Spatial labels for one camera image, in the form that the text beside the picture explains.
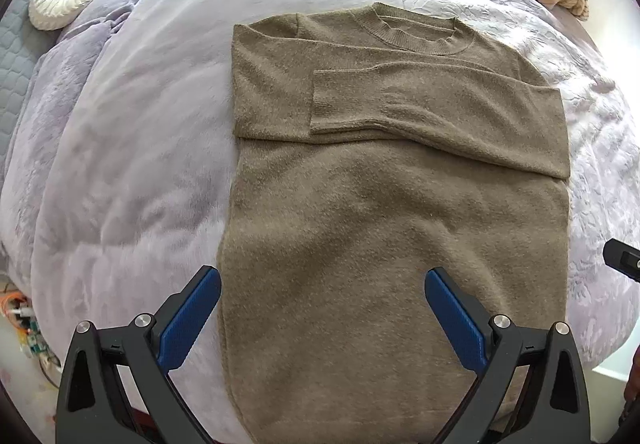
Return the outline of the person right hand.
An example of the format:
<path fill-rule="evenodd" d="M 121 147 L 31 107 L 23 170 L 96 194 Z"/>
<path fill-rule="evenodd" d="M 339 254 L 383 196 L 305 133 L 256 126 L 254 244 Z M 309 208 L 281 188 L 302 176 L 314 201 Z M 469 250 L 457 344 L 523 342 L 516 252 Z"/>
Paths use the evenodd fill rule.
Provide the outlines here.
<path fill-rule="evenodd" d="M 628 381 L 624 390 L 626 402 L 634 401 L 640 393 L 640 346 L 634 352 Z"/>

